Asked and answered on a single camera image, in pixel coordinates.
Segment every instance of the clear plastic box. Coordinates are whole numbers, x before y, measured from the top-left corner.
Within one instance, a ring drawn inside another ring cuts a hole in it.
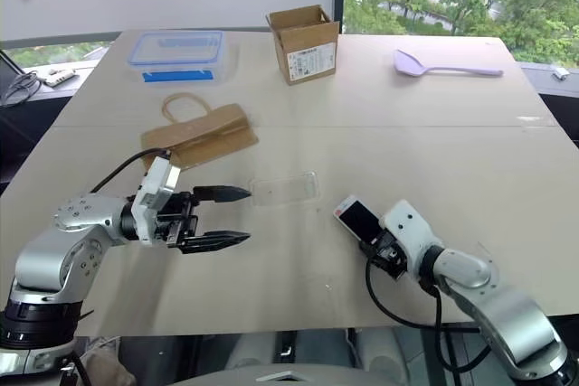
[[[143,33],[128,58],[145,82],[218,81],[224,75],[225,35],[220,31]]]
[[[318,177],[315,172],[269,181],[250,182],[253,205],[281,205],[304,202],[319,197]]]

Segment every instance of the blue lid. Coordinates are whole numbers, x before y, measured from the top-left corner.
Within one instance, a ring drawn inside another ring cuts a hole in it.
[[[133,66],[217,62],[223,50],[221,31],[143,33],[128,58]]]

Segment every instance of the brown paper bag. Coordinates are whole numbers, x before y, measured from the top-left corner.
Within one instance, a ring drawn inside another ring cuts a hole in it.
[[[207,115],[178,122],[169,112],[168,104],[176,99],[189,98],[199,103]],[[172,125],[158,127],[141,135],[143,149],[168,148],[172,151],[171,163],[182,170],[228,155],[258,142],[245,112],[238,104],[228,104],[211,109],[207,102],[194,94],[178,92],[163,102],[162,113]],[[150,167],[153,155],[143,158]]]

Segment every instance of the purple spatula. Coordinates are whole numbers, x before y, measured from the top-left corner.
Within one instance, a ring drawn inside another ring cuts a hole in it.
[[[432,70],[446,70],[446,71],[464,71],[473,74],[482,74],[484,76],[502,76],[503,70],[494,70],[491,68],[467,68],[467,67],[452,67],[449,65],[425,67],[415,57],[402,50],[394,52],[394,67],[398,72],[408,74],[409,76],[422,76],[424,73]]]

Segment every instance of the product label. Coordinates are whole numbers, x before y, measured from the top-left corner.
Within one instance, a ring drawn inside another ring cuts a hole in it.
[[[299,52],[288,53],[291,81],[331,70],[336,66],[336,43],[318,45]]]

